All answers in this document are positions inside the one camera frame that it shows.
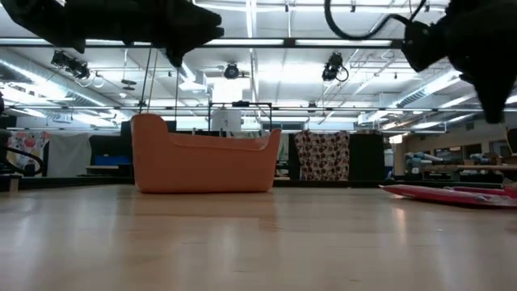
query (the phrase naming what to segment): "red mat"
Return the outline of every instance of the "red mat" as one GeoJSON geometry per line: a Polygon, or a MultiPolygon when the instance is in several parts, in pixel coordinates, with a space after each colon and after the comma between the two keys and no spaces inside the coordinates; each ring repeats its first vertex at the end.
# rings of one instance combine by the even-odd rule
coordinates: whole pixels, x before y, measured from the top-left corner
{"type": "Polygon", "coordinates": [[[484,205],[497,207],[516,207],[517,192],[505,189],[481,188],[429,188],[410,185],[380,186],[384,191],[400,196],[432,200],[447,204],[484,205]]]}

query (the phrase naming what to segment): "orange plastic tub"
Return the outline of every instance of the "orange plastic tub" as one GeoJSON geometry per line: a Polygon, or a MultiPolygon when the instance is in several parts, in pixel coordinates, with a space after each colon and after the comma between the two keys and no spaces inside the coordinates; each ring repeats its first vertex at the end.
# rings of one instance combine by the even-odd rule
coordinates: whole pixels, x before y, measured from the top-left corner
{"type": "Polygon", "coordinates": [[[233,139],[168,133],[153,114],[132,118],[135,183],[145,193],[266,192],[273,185],[280,130],[233,139]]]}

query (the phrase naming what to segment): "colorful poster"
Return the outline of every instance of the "colorful poster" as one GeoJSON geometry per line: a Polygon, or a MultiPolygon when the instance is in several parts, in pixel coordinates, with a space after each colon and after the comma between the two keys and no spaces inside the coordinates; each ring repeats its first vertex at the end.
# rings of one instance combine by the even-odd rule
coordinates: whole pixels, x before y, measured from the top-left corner
{"type": "MultiPolygon", "coordinates": [[[[29,154],[34,154],[36,157],[43,159],[44,151],[43,148],[50,140],[50,133],[38,132],[38,133],[13,133],[12,137],[9,138],[8,146],[17,150],[22,150],[29,154]]],[[[36,164],[37,162],[23,156],[21,154],[15,154],[7,152],[7,160],[18,168],[24,169],[27,164],[36,164]]]]}

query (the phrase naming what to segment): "wooden floor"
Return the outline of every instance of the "wooden floor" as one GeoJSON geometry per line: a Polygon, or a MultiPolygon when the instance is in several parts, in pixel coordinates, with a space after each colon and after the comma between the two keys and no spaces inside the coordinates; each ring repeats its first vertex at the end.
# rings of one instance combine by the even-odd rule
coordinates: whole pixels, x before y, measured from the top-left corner
{"type": "Polygon", "coordinates": [[[517,290],[517,212],[377,189],[0,196],[1,291],[517,290]]]}

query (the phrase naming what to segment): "white curtain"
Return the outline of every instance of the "white curtain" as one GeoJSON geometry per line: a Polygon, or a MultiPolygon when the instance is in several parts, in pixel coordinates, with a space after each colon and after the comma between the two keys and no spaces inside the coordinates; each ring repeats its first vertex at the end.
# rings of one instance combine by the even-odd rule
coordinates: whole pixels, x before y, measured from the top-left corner
{"type": "Polygon", "coordinates": [[[52,135],[48,146],[48,177],[77,177],[90,165],[90,134],[52,135]]]}

